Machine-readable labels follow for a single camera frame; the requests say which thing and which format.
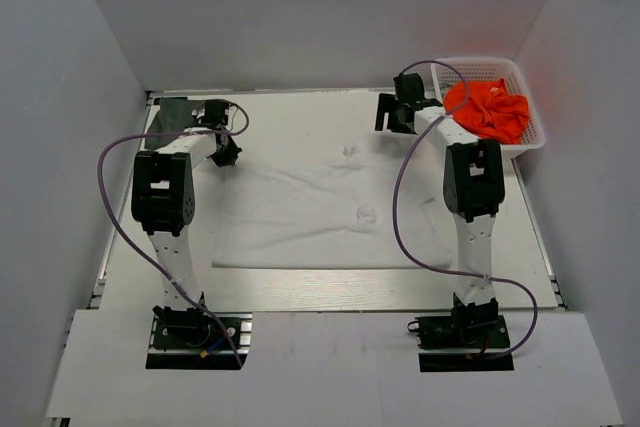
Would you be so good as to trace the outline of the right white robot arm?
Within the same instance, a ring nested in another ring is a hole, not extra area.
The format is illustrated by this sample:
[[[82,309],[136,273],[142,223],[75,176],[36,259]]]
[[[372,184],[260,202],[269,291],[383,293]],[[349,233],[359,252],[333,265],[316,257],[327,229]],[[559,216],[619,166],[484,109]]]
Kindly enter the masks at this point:
[[[436,113],[418,134],[429,133],[444,152],[443,199],[453,216],[457,234],[458,277],[453,294],[451,331],[461,344],[472,346],[498,321],[498,302],[492,283],[492,233],[504,201],[505,186],[500,144],[480,139],[460,126],[436,99],[425,96],[419,74],[401,72],[394,78],[393,95],[378,101],[375,129],[414,134],[416,113]]]

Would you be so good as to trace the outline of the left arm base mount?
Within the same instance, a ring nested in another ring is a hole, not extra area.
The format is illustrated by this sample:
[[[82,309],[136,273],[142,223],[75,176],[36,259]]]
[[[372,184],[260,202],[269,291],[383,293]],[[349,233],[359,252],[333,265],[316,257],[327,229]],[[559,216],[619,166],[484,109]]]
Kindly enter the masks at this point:
[[[153,308],[145,368],[176,371],[238,371],[251,342],[252,317],[218,320],[193,308]]]

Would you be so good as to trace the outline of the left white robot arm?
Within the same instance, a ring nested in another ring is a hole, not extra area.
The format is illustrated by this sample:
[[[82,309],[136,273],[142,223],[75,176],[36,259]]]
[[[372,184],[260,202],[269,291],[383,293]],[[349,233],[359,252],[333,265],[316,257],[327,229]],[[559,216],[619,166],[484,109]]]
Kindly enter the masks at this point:
[[[242,152],[232,131],[238,112],[228,100],[206,100],[181,132],[159,134],[156,145],[135,156],[131,211],[160,266],[165,309],[186,311],[205,303],[189,247],[196,211],[193,170],[207,160],[219,168],[236,164]]]

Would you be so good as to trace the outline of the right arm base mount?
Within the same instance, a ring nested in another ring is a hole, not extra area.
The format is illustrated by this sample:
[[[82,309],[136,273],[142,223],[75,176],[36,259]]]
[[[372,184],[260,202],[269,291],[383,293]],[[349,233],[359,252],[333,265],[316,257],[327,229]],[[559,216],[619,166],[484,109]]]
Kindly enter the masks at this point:
[[[511,354],[494,359],[499,352],[511,347],[502,315],[492,325],[472,328],[467,333],[457,330],[450,316],[422,316],[410,321],[407,331],[417,337],[421,373],[514,370]]]

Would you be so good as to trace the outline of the white t-shirt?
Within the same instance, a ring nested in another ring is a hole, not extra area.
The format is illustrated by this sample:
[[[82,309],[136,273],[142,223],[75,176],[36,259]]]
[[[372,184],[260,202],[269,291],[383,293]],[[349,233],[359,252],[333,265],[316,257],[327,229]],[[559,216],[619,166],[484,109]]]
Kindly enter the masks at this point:
[[[224,169],[211,189],[211,265],[238,269],[410,269],[402,240],[428,265],[453,260],[453,222],[430,172],[437,154],[416,154],[392,199],[411,145],[407,136],[369,134],[332,162],[251,165]]]

